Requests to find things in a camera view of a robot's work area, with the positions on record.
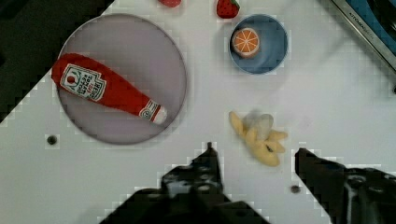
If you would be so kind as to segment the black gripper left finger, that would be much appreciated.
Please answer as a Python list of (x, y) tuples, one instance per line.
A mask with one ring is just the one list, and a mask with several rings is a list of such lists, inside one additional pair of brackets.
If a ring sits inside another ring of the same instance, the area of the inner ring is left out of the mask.
[(100, 224), (270, 224), (247, 203), (223, 193), (219, 157), (211, 143), (188, 165), (161, 179), (158, 189), (141, 189)]

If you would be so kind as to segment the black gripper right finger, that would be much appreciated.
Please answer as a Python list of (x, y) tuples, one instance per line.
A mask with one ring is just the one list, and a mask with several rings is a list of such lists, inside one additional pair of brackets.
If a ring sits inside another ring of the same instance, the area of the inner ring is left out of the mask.
[(394, 175), (375, 168), (347, 168), (305, 148), (295, 154), (295, 173), (332, 224), (396, 224)]

